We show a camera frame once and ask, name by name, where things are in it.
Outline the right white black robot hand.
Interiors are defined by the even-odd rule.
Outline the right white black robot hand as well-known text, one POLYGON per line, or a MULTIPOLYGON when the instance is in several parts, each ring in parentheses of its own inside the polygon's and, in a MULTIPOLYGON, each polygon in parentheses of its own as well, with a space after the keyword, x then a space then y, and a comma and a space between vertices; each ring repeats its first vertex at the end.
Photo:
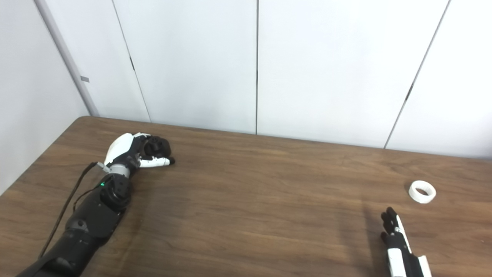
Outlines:
POLYGON ((386 262, 392 277, 431 277, 425 255, 413 254, 401 218, 392 207, 381 213, 384 231, 380 238, 387 247, 386 262))

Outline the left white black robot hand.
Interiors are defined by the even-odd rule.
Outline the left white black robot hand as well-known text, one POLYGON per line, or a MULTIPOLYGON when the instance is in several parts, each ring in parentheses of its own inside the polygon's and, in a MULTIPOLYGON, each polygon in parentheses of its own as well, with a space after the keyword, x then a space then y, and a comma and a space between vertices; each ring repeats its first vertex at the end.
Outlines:
POLYGON ((141 168, 174 165, 169 141, 147 133, 125 133, 110 145, 102 168, 130 178, 141 168))

